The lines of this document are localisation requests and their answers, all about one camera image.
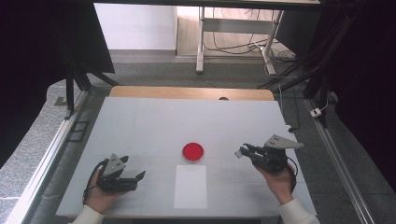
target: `white tabletop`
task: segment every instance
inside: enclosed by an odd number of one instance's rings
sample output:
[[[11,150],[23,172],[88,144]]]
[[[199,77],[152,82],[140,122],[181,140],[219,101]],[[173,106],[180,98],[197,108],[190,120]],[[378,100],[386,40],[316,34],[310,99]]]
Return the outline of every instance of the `white tabletop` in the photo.
[[[276,101],[106,98],[57,215],[78,215],[92,169],[116,153],[130,157],[121,177],[146,176],[109,217],[277,216],[265,179],[249,158],[233,154],[244,143],[263,146],[273,134],[291,138]],[[181,154],[190,142],[205,150],[195,164]],[[293,149],[287,154],[298,163]],[[294,197],[315,214],[301,169],[297,182]]]

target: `white paper sheet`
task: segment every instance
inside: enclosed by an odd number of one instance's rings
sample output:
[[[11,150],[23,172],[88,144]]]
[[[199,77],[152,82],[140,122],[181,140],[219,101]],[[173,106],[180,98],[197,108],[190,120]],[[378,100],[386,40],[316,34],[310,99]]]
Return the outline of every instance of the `white paper sheet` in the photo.
[[[207,208],[206,166],[177,166],[174,207]]]

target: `red plate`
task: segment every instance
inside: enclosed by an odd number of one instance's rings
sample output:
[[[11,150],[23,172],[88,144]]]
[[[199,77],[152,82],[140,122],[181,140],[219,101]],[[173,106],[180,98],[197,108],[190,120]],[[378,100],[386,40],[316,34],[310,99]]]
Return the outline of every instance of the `red plate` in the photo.
[[[198,143],[188,143],[183,147],[183,156],[187,161],[197,162],[204,156],[204,148]]]

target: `gray floor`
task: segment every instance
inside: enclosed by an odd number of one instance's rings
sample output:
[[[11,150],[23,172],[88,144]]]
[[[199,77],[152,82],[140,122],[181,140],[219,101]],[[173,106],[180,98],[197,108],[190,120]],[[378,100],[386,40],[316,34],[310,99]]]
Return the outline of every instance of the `gray floor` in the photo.
[[[123,85],[207,87],[256,89],[269,77],[265,75],[261,60],[205,59],[202,75],[195,74],[195,61],[177,58],[172,54],[145,51],[111,51],[116,75],[109,75]],[[278,64],[277,71],[286,65]],[[88,93],[88,99],[79,110],[78,122],[69,134],[56,165],[49,172],[34,206],[25,223],[67,223],[68,218],[54,214],[63,197],[67,184],[78,163],[79,156],[89,137],[100,106],[110,91],[110,87],[98,78],[91,77],[95,86]],[[286,121],[293,127],[297,139],[305,147],[297,150],[297,156],[304,171],[314,205],[321,223],[361,223],[353,204],[344,190],[325,146],[318,135],[314,121],[307,112],[301,97],[304,83],[293,90],[282,92],[282,105]],[[32,129],[15,151],[7,164],[0,170],[0,223],[5,223],[15,203],[27,186],[50,141],[59,128],[65,106],[55,105],[59,97],[65,96],[64,82],[49,88],[48,101]],[[359,142],[340,122],[334,113],[334,99],[327,107],[328,130],[342,153],[347,167],[352,173],[364,200],[369,205],[376,223],[394,223],[396,220],[396,195],[383,176],[376,169]],[[257,220],[106,220],[105,223],[258,223]],[[269,218],[267,223],[276,223]]]

